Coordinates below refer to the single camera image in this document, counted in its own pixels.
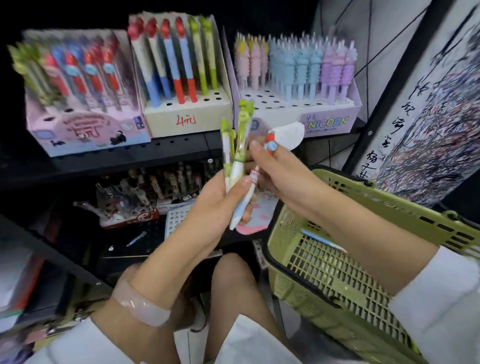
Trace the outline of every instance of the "knee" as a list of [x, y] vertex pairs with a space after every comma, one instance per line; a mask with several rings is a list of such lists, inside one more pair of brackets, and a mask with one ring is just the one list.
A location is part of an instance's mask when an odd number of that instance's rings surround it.
[[220, 258], [213, 272], [212, 285], [229, 286], [249, 282], [256, 284], [255, 277], [238, 254], [228, 253]]

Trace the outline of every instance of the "pink wristband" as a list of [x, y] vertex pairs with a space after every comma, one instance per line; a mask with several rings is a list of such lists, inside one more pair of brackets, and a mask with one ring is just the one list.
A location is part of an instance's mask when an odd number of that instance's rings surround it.
[[126, 307], [138, 321], [149, 326], [157, 328], [167, 322], [170, 317], [170, 311], [164, 310], [150, 302], [134, 290], [126, 280], [117, 284], [113, 290], [112, 297], [120, 305]]

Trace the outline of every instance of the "calligraphy poster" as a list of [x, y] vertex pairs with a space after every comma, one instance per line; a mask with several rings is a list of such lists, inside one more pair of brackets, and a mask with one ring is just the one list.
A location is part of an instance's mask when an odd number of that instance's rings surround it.
[[480, 7], [457, 0], [355, 174], [432, 206], [480, 168]]

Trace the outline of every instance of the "shopping basket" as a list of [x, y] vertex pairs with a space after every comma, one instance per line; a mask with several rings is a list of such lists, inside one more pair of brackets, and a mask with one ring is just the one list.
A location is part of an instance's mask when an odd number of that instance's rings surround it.
[[[433, 211], [328, 167], [313, 173], [397, 226], [480, 260], [480, 230], [457, 213]], [[332, 241], [322, 227], [287, 206], [279, 204], [275, 215], [263, 243], [275, 296], [369, 363], [427, 363], [388, 309], [391, 297], [359, 263], [312, 238]]]

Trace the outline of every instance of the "handwritten price 4元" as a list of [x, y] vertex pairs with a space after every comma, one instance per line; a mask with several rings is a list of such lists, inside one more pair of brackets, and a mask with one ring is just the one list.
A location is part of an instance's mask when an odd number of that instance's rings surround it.
[[186, 124], [196, 124], [195, 115], [185, 115], [185, 117], [177, 115], [177, 125], [184, 126]]

